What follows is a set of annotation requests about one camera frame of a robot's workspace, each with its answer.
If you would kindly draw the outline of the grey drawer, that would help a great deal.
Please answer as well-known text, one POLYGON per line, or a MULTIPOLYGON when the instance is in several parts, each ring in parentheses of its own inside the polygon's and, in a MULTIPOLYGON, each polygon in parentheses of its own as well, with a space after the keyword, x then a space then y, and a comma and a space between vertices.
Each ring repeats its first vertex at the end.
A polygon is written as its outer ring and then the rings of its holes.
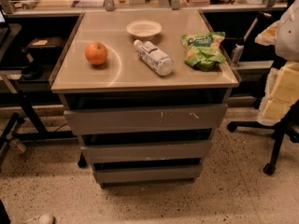
POLYGON ((195 140, 81 146, 80 149, 87 162, 99 163, 204 158, 211 146, 210 140, 195 140))
POLYGON ((164 168, 117 169, 113 171, 95 171, 93 175, 99 184, 131 183, 197 178, 200 175, 202 168, 203 166, 201 164, 195 164, 164 168))
POLYGON ((141 133, 218 128, 226 109, 226 104, 177 105, 69 110, 64 115, 77 135, 141 133))

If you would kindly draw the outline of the grey drawer cabinet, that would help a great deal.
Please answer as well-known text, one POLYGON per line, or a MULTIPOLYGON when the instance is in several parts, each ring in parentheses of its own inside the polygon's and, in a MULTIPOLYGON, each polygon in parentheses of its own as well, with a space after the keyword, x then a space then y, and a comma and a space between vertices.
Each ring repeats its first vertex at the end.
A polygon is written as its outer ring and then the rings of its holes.
MULTIPOLYGON (((177 105, 226 104, 238 80, 228 64, 202 72, 184 62, 183 35, 204 34, 209 25, 197 9, 118 10, 87 12, 77 24, 71 45, 51 88, 65 111, 177 105), (154 44, 174 61, 174 70, 160 77, 137 56, 133 38, 126 31, 132 21, 157 21, 162 31, 154 44), (107 60, 92 65, 85 49, 92 42, 107 47, 107 60)), ((77 135, 82 146, 123 145, 172 141, 210 140, 217 128, 141 133, 77 135)), ((90 163, 93 172, 201 164, 204 158, 90 163)))

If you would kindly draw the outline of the grey top drawer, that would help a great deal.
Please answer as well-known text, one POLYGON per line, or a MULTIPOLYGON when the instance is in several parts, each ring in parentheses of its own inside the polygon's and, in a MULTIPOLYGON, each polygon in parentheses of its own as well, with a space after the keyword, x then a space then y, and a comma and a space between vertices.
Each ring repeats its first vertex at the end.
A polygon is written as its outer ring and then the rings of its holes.
POLYGON ((218 128, 226 109, 226 104, 177 105, 69 110, 64 115, 77 135, 141 133, 218 128))

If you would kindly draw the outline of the grey bottom drawer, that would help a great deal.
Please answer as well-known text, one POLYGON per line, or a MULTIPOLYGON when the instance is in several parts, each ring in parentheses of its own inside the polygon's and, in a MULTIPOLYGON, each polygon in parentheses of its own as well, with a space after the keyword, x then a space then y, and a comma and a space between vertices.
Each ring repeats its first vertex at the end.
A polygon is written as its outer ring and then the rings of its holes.
POLYGON ((197 178, 200 175, 202 168, 203 166, 201 164, 195 164, 164 168, 117 169, 113 171, 95 171, 93 175, 99 184, 131 183, 197 178))

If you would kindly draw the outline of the clear plastic water bottle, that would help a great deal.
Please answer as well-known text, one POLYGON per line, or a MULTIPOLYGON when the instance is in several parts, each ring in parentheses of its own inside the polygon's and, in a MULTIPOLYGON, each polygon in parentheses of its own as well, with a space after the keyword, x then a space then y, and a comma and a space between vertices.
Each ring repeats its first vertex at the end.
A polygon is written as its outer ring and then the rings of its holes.
POLYGON ((170 56, 150 41, 142 42, 140 40, 136 40, 134 42, 134 46, 138 57, 157 75, 165 77, 172 73, 174 63, 170 56))

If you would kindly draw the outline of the orange apple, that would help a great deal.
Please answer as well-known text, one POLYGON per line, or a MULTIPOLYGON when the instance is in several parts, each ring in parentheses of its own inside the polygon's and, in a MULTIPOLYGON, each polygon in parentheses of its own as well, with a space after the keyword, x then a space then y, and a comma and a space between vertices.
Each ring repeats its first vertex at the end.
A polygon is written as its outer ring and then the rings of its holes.
POLYGON ((101 42, 92 42, 85 49, 85 57, 92 65, 102 65, 107 60, 107 47, 101 42))

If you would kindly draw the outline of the green snack bag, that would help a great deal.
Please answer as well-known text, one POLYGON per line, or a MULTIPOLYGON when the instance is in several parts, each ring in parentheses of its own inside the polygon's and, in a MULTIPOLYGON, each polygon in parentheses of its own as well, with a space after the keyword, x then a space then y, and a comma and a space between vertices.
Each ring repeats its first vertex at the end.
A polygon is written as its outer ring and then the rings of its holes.
POLYGON ((221 42, 225 32, 183 35, 181 44, 184 48, 184 62, 191 68, 208 72, 218 64, 224 64, 226 59, 220 52, 221 42))

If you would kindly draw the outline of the white bowl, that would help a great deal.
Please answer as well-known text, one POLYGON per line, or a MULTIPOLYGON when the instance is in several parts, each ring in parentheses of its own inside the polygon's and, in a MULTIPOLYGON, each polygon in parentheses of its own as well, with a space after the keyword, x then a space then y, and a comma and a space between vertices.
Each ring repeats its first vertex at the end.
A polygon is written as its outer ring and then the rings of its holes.
POLYGON ((130 22, 126 31, 135 39, 151 40, 162 31, 162 26, 156 21, 139 20, 130 22))

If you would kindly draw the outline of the white spray bottle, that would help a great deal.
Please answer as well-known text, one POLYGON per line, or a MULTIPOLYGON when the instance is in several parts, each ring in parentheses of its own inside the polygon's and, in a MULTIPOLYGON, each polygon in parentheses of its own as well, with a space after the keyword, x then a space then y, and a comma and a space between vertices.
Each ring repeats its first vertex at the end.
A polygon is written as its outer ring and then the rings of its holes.
POLYGON ((232 51, 232 63, 234 65, 239 64, 239 60, 240 60, 241 55, 243 53, 243 49, 244 49, 244 39, 240 38, 236 41, 235 46, 234 46, 233 51, 232 51))

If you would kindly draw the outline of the black box with label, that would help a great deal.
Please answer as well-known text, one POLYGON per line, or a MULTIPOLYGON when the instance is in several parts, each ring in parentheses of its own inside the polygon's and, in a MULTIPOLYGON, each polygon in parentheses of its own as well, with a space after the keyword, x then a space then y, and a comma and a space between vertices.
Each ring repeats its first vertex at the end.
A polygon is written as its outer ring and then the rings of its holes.
POLYGON ((58 55, 63 49, 64 39, 61 36, 43 37, 33 39, 26 49, 35 55, 58 55))

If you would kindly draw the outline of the dark round object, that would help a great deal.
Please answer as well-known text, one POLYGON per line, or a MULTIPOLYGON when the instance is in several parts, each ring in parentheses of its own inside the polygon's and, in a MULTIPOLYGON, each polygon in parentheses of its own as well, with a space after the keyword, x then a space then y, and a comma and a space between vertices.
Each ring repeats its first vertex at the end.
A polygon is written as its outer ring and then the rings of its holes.
POLYGON ((41 77, 43 71, 38 64, 29 64, 21 70, 21 76, 26 80, 33 80, 41 77))

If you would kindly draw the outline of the black office chair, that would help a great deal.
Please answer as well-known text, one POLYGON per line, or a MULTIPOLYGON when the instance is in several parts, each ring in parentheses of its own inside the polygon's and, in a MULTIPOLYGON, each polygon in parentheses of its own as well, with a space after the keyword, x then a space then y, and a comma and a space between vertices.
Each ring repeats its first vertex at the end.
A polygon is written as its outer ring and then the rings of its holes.
POLYGON ((293 127, 299 123, 299 101, 292 105, 286 116, 277 124, 266 126, 257 121, 231 121, 227 129, 232 133, 237 127, 250 127, 273 130, 272 138, 275 140, 270 162, 263 168, 263 172, 272 175, 276 171, 276 164, 284 135, 288 135, 293 143, 299 143, 299 132, 293 127))

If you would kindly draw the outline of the plastic bottle on floor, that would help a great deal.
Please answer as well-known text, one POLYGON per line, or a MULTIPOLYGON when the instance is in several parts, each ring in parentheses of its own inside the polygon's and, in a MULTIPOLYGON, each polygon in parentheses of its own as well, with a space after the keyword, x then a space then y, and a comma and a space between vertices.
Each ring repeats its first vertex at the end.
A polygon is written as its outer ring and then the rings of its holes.
POLYGON ((7 140, 9 146, 19 155, 23 154, 26 151, 26 146, 23 144, 23 142, 14 137, 11 133, 7 135, 7 140))

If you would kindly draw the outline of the black desk frame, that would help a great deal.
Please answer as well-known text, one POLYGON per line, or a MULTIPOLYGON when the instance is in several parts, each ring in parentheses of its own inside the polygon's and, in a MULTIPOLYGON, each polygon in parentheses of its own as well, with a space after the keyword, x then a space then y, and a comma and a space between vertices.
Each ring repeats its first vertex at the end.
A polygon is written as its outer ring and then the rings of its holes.
POLYGON ((75 135, 71 131, 62 131, 62 132, 49 132, 44 123, 39 118, 38 114, 35 112, 31 104, 29 103, 26 96, 23 92, 18 89, 14 83, 11 81, 12 75, 19 75, 21 72, 17 70, 2 70, 0 72, 0 78, 4 81, 7 88, 12 94, 15 95, 17 99, 18 106, 21 107, 22 111, 26 117, 31 121, 31 123, 36 128, 36 133, 16 133, 15 128, 21 126, 24 123, 24 118, 21 117, 18 113, 13 113, 10 117, 10 120, 3 130, 0 136, 0 146, 1 153, 7 149, 8 140, 7 135, 11 133, 14 137, 20 139, 23 143, 35 140, 55 140, 55 139, 71 139, 75 138, 75 135))

